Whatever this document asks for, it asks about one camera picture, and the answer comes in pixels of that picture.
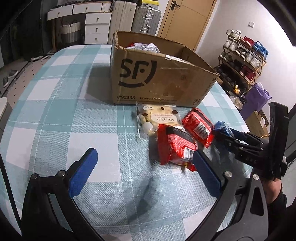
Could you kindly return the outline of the person's right hand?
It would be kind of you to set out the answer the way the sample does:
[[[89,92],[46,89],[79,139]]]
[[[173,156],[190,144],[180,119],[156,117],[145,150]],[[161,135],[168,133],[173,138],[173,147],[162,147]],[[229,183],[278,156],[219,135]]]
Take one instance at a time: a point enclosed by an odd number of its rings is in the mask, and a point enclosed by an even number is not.
[[[267,204],[271,204],[276,200],[281,191],[281,180],[274,178],[273,180],[262,179],[262,186],[265,193]]]

